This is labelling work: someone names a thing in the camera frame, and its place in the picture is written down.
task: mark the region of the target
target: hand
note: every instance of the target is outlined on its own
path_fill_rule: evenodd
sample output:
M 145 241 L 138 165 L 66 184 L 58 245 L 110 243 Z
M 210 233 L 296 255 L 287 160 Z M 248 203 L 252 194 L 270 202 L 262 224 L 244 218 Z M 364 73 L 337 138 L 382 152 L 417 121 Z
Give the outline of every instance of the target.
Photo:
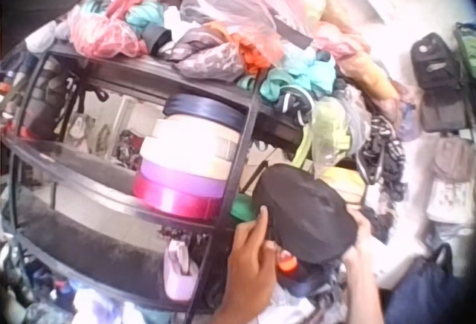
M 246 324 L 269 305 L 276 285 L 277 246 L 265 241 L 267 226 L 266 207 L 256 221 L 237 226 L 225 295 L 213 324 Z
M 372 233 L 370 222 L 359 211 L 349 210 L 349 214 L 356 220 L 358 229 L 356 243 L 342 256 L 346 266 L 362 263 L 362 261 L 371 261 L 370 239 Z

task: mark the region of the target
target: clear plastic bag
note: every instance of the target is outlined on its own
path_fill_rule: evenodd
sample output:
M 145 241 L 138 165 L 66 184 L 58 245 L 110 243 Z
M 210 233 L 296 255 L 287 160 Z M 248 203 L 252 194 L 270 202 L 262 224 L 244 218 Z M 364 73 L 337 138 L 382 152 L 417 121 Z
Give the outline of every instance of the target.
M 253 43 L 272 63 L 279 65 L 281 55 L 270 48 L 276 36 L 274 15 L 299 32 L 311 36 L 312 26 L 321 17 L 326 0 L 183 0 L 181 17 L 198 23 L 218 21 L 229 34 L 238 33 Z
M 312 159 L 315 177 L 343 159 L 350 150 L 349 115 L 334 97 L 323 97 L 312 111 Z

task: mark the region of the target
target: black bag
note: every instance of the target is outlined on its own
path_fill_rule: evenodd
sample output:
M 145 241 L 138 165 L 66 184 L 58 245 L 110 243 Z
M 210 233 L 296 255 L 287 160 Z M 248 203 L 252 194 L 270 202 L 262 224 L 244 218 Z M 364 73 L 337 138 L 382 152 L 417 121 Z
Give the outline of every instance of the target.
M 443 263 L 437 264 L 440 255 Z M 460 304 L 463 285 L 452 275 L 449 244 L 442 244 L 429 259 L 419 257 L 390 297 L 385 324 L 436 324 Z
M 451 132 L 466 128 L 461 90 L 438 88 L 423 94 L 420 120 L 425 132 Z
M 459 88 L 459 69 L 441 36 L 430 33 L 411 47 L 411 62 L 423 90 Z

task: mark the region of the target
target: red fabric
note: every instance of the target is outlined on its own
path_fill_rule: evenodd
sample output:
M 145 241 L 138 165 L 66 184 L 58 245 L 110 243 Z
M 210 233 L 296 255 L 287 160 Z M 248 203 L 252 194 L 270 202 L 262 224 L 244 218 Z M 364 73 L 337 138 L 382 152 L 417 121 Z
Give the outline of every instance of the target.
M 147 206 L 185 218 L 209 219 L 219 214 L 220 198 L 204 198 L 163 187 L 137 172 L 134 195 Z

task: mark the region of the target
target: gray fabric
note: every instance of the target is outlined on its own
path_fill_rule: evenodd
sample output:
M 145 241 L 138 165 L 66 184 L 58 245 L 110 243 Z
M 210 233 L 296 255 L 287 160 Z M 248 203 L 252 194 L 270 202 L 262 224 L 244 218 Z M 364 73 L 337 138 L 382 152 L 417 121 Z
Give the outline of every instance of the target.
M 205 26 L 192 28 L 177 41 L 168 60 L 180 62 L 199 51 L 217 47 L 225 42 L 225 37 L 217 30 Z
M 474 146 L 463 138 L 441 138 L 437 143 L 434 171 L 439 179 L 448 183 L 469 181 L 475 171 Z
M 185 77 L 228 82 L 233 82 L 245 73 L 238 46 L 231 43 L 200 51 L 179 62 L 176 67 Z

